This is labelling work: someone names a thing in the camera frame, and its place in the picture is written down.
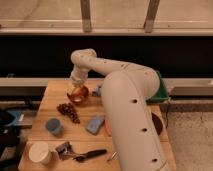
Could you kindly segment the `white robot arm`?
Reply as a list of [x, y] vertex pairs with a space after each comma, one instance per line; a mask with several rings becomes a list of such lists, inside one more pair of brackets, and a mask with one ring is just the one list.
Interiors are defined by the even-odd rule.
[[160, 86], [156, 71], [99, 58], [93, 49], [72, 52], [71, 61], [74, 86], [84, 84], [91, 70], [104, 76], [101, 100], [121, 171], [171, 171], [146, 103]]

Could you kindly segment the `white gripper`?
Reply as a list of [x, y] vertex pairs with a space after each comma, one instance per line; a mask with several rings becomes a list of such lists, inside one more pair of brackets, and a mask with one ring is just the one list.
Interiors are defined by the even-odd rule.
[[71, 83], [74, 87], [82, 87], [88, 78], [88, 70], [74, 68], [70, 75]]

